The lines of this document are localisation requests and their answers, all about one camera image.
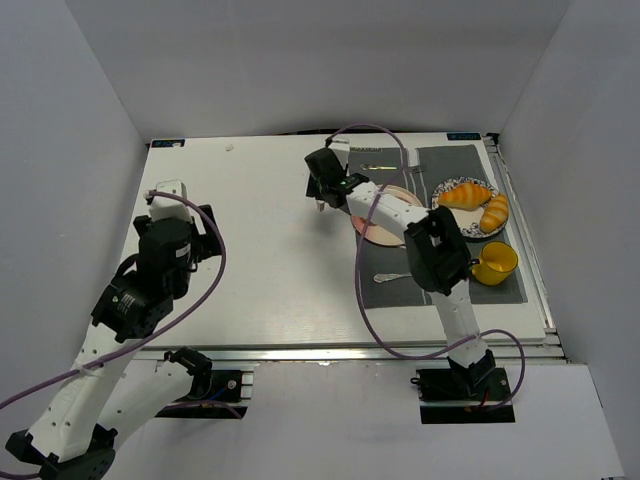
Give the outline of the striped bread roll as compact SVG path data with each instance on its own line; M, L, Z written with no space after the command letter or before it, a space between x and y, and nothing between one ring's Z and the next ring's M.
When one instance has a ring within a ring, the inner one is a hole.
M500 228L509 217L508 198L503 194L493 197L486 206L479 222L483 233L489 234Z

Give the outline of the long bread roll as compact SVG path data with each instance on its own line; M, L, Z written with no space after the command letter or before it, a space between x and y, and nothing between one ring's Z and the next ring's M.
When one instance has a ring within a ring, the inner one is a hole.
M465 182L443 192L438 197L438 202L441 206L448 208L475 210L491 198L492 192L488 188L472 182Z

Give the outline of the silver table knife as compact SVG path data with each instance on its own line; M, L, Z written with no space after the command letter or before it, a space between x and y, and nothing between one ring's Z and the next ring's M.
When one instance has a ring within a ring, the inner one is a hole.
M381 284L398 279L410 278L411 276L411 273L378 273L373 276L373 281L375 283Z

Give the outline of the yellow mug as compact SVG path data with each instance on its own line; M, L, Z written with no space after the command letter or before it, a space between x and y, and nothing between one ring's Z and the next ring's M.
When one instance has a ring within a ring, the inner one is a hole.
M496 286L505 281L518 267L516 251L504 242L487 243L473 261L471 273L483 285Z

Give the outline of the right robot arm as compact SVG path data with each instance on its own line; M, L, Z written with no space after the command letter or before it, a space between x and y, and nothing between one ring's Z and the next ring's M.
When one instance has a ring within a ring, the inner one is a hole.
M470 393L481 389L495 359L472 308L471 254L453 214L410 205L364 175L349 174L342 163L347 156L326 147L308 154L307 196L403 238L411 277L436 306L452 375Z

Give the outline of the blue patterned plate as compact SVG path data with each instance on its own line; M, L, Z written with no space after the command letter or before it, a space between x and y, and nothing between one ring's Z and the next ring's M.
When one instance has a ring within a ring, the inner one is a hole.
M471 177L457 177L457 178L451 178L451 179L447 179L443 182L441 182L436 189L434 190L434 193L432 194L432 198L431 198L431 209L432 210L436 210L437 208L439 208L441 205L438 202L438 197L445 191L451 190L455 187L457 187L458 185L465 183L465 182L472 182L475 183L477 185L483 186L488 188L491 192L492 192L492 198L495 197L498 194L501 194L496 188L494 188L493 186L491 186L489 183L486 183L482 180L479 179L475 179L475 178L471 178ZM488 205L489 201L483 205L481 205L479 208L476 208L475 210L462 210L462 209L455 209L455 208L448 208L451 213L453 214L456 223L458 225L458 227L460 228L461 234L466 237L466 238L471 238L471 239L485 239L485 238L489 238L495 234L497 234L498 232L501 232L504 228L505 225L507 224L507 221L497 230L493 231L492 233L486 234L483 233L480 228L479 228L479 222L481 220L481 217L484 213L484 210L486 208L486 206Z

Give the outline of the left blue corner label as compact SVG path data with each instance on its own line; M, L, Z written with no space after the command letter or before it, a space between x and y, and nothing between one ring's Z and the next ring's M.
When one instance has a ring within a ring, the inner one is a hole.
M154 139L150 143L151 148L182 148L186 140L181 139Z

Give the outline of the right blue corner label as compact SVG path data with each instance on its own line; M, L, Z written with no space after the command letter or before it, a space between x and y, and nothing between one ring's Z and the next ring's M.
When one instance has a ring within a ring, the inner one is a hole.
M480 141L482 135L477 132L447 132L449 141Z

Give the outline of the small silver spoon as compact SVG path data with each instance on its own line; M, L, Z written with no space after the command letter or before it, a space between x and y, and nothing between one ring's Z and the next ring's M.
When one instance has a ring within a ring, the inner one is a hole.
M361 164L360 169L363 171L396 171L399 170L400 167L391 165Z

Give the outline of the pink and cream plate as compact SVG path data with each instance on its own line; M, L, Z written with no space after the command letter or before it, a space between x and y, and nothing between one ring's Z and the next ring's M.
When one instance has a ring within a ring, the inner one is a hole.
M389 185L385 189L386 193L391 194L392 196L402 200L403 202L422 207L422 202L410 191L403 187L399 187L396 185ZM358 234L361 234L364 229L365 218L352 216L351 223ZM383 247L403 247L404 240L393 233L385 230L384 228L377 226L376 224L371 224L366 231L365 239L372 244L383 246Z

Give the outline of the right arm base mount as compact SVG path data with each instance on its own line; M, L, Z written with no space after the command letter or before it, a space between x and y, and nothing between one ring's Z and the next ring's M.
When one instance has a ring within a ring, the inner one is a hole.
M472 393L448 369L417 370L410 383L417 390L423 425L507 424L516 421L511 403L498 407L511 394L503 368L497 368Z

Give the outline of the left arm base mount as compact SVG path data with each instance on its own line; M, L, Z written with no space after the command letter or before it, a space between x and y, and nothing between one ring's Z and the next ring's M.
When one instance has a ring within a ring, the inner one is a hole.
M253 372L217 370L207 384L179 398L156 415L157 418L240 420L246 414L252 395Z

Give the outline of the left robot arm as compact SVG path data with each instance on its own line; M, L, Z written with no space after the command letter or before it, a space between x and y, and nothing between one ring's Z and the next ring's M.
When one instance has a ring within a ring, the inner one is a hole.
M74 365L27 389L60 387L42 416L6 443L17 460L38 466L37 479L101 479L148 421L211 401L212 362L189 347L166 352L152 376L109 400L136 351L163 333L159 322L186 295L198 264L226 256L208 205L158 196L133 225L138 251L121 263L94 307Z

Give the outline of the grey striped placemat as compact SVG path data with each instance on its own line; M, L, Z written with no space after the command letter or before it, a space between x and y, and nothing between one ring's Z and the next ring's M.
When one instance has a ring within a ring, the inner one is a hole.
M378 185L390 183L413 193L423 204L431 206L432 194L443 181L457 177L471 177L489 182L479 151L474 145L421 147L409 159L412 165L422 165L418 174L396 171L363 171L361 164L400 166L400 154L395 148L353 149L349 168L361 173ZM383 247L365 240L360 263L361 289L367 309L429 305L431 299L410 278L375 283L378 273L406 273L407 256L401 247ZM519 272L511 274L497 286L470 281L470 299L475 305L522 304L527 301Z

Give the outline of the blue corner label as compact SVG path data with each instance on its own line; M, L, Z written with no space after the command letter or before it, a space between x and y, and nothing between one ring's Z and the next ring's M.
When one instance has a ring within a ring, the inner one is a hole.
M150 143L151 148L182 148L186 140L181 139L154 139Z
M482 135L477 132L447 132L449 141L480 141Z

